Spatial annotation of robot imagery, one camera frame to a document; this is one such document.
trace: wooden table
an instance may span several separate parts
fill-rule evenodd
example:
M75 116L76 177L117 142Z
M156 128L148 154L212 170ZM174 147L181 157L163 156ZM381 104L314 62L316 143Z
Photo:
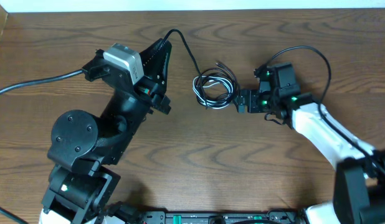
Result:
M244 88L274 53L312 45L330 60L325 105L361 139L385 147L385 10L94 12L11 14L0 46L0 88L79 69L115 42L141 51L179 28L201 69L221 60ZM329 200L334 171L303 136L262 114L205 110L196 102L193 63L177 35L169 64L169 115L149 115L117 166L111 202L168 210L301 208ZM323 61L290 52L303 87L319 95ZM100 115L112 95L83 75L0 96L0 205L37 223L53 162L55 120L72 109ZM9 222L0 215L0 223Z

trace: white wall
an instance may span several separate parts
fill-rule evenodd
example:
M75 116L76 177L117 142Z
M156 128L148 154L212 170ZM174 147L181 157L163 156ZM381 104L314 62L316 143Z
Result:
M328 9L385 7L385 0L0 0L7 12Z

